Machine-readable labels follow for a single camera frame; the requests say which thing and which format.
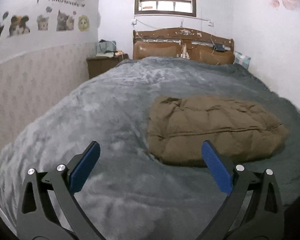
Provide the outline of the brown puffer jacket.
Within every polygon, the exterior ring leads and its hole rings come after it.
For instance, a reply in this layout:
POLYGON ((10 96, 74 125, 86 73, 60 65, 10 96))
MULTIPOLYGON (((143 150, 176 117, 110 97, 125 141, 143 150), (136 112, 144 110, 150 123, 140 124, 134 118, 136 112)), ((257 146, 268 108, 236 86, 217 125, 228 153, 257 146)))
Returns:
POLYGON ((205 166, 201 146, 206 140, 234 163, 245 163, 272 156, 288 135, 261 104, 210 95, 156 98, 147 128, 149 153, 177 166, 205 166))

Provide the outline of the teal folded clothes pile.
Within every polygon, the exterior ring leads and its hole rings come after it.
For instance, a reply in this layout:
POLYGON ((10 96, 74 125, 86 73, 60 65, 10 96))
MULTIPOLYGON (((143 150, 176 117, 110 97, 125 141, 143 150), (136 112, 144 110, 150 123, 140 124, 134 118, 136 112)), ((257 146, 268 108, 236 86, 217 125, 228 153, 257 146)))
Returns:
POLYGON ((96 44, 96 57, 109 57, 112 58, 117 52, 115 41, 100 40, 96 44))

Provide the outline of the grey plush bed blanket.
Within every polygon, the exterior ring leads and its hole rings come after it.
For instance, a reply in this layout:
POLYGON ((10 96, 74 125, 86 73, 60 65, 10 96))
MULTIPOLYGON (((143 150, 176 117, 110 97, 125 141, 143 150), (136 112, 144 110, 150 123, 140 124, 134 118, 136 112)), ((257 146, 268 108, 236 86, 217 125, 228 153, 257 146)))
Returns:
POLYGON ((101 157, 75 195, 107 239, 194 239, 221 206, 206 168, 173 167, 148 153, 146 129, 154 99, 218 95, 254 101, 289 130, 283 151, 249 163, 270 168, 284 206, 300 196, 300 112, 239 64, 212 66, 147 57, 126 60, 76 88, 44 116, 29 124, 0 153, 0 215, 17 222, 21 186, 30 168, 51 171, 82 153, 92 141, 101 157))

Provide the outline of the brown wooden nightstand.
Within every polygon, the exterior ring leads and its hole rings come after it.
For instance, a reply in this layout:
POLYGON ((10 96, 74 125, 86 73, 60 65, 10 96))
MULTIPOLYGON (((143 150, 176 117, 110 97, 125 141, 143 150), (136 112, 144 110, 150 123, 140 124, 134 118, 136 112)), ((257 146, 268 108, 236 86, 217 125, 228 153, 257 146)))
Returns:
POLYGON ((114 57, 90 57, 87 58, 89 79, 99 76, 114 68, 121 61, 129 59, 128 54, 114 57))

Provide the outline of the black device on headboard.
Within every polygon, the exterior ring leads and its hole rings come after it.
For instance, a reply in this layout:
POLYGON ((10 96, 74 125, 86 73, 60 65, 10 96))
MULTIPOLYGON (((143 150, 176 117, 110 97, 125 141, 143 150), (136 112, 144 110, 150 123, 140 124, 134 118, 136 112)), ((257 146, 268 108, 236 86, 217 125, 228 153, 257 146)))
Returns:
POLYGON ((214 51, 217 51, 217 52, 221 52, 221 53, 223 53, 223 52, 226 51, 225 45, 220 44, 220 43, 215 43, 215 44, 213 45, 213 50, 214 50, 214 51))

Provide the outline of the brown wooden headboard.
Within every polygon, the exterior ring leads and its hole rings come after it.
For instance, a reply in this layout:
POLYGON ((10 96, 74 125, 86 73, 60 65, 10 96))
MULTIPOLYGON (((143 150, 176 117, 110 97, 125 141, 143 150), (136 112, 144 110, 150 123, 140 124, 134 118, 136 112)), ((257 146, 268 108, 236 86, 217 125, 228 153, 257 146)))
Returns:
POLYGON ((133 31, 133 59, 149 56, 181 57, 217 66, 232 64, 235 60, 234 40, 181 27, 133 31), (215 43, 225 45, 226 51, 214 51, 215 43))

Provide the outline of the yellow flower cat sticker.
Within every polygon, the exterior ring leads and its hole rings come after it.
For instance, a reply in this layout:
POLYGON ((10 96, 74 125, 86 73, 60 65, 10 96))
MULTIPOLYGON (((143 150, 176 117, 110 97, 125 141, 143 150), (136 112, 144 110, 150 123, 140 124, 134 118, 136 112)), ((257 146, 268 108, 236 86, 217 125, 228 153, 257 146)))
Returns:
POLYGON ((89 31, 90 29, 90 22, 89 18, 85 15, 79 16, 78 18, 78 29, 80 31, 89 31))

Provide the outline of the calico cat wall sticker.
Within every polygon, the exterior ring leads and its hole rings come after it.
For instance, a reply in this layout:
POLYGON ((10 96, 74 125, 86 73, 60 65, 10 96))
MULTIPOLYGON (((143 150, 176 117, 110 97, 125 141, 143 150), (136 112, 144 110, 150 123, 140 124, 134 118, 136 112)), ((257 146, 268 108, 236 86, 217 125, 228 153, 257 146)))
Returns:
POLYGON ((14 15, 14 16, 12 16, 11 25, 9 27, 9 37, 30 33, 30 29, 27 26, 28 21, 29 21, 29 17, 27 15, 25 15, 25 16, 14 15))

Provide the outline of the grey cats wall sticker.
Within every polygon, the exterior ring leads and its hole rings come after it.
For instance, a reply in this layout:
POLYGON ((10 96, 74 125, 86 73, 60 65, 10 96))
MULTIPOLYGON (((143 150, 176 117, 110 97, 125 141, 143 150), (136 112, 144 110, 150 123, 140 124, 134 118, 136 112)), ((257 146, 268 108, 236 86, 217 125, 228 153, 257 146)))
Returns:
POLYGON ((74 29, 74 18, 67 15, 60 10, 57 15, 57 27, 56 31, 72 31, 74 29))

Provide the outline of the tabby kitten wall sticker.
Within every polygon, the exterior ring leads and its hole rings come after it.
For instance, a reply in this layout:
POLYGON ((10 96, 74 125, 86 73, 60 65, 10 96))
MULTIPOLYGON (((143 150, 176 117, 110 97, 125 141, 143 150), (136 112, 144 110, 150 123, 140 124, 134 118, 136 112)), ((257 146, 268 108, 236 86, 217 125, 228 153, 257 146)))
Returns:
POLYGON ((43 15, 39 15, 37 17, 37 25, 39 31, 46 31, 49 29, 49 17, 44 17, 43 15))

